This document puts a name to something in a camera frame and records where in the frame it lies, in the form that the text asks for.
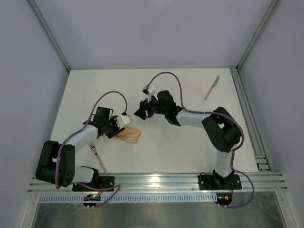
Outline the peach cloth napkin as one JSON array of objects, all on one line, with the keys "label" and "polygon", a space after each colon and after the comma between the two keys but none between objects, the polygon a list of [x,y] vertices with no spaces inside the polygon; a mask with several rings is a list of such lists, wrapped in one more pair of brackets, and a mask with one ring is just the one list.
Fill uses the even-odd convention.
[{"label": "peach cloth napkin", "polygon": [[137,144],[141,133],[142,132],[138,129],[126,126],[123,131],[115,135],[113,138],[127,143]]}]

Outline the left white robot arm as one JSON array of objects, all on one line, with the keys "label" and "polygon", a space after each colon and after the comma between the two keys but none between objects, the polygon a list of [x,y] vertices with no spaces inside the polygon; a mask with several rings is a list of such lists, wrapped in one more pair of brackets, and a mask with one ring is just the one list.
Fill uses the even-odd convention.
[{"label": "left white robot arm", "polygon": [[76,166],[76,154],[100,136],[114,137],[131,122],[126,112],[113,115],[112,109],[98,107],[80,130],[62,141],[48,140],[43,144],[35,173],[36,179],[54,184],[57,189],[78,183],[90,187],[98,186],[98,170]]}]

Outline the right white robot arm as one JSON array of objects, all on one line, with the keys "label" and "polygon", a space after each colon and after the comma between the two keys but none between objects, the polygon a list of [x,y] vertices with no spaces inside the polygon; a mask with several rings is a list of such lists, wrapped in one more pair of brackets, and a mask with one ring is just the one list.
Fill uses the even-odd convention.
[{"label": "right white robot arm", "polygon": [[154,114],[161,114],[171,125],[204,129],[217,150],[213,181],[219,189],[229,186],[235,174],[233,168],[235,150],[244,142],[244,133],[226,109],[218,107],[212,112],[190,111],[176,105],[167,90],[160,91],[157,96],[147,88],[143,89],[143,93],[147,98],[140,102],[140,107],[134,115],[145,120]]}]

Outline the pink-handled table knife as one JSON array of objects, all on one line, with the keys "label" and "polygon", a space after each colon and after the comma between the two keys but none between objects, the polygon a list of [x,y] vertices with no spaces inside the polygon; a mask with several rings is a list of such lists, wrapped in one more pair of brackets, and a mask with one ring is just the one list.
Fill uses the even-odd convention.
[{"label": "pink-handled table knife", "polygon": [[210,89],[208,90],[207,94],[205,95],[205,97],[204,97],[205,101],[208,99],[209,95],[211,94],[213,88],[217,85],[218,81],[219,81],[219,75],[216,77],[216,79],[213,82],[212,86],[210,87]]}]

